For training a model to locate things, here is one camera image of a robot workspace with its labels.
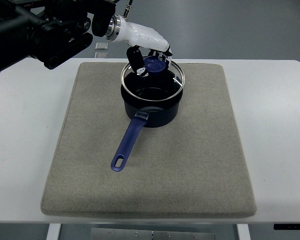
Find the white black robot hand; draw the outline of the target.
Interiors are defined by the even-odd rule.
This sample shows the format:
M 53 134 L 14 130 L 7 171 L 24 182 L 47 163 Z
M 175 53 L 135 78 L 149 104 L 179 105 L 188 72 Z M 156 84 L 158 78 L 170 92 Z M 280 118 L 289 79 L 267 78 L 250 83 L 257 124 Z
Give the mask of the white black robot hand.
M 149 49 L 149 55 L 157 58 L 157 66 L 167 70 L 172 60 L 170 44 L 153 28 L 133 22 L 127 22 L 120 17 L 120 28 L 116 39 L 126 42 L 130 47 L 126 51 L 128 62 L 137 75 L 146 77 L 149 71 L 145 65 L 140 47 Z

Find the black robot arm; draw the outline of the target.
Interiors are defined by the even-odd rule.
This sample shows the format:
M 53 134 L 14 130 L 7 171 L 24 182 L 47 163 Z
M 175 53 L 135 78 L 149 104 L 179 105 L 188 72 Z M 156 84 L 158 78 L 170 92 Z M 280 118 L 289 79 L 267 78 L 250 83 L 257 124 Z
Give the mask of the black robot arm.
M 115 0 L 0 0 L 0 73 L 26 57 L 50 70 L 105 36 Z

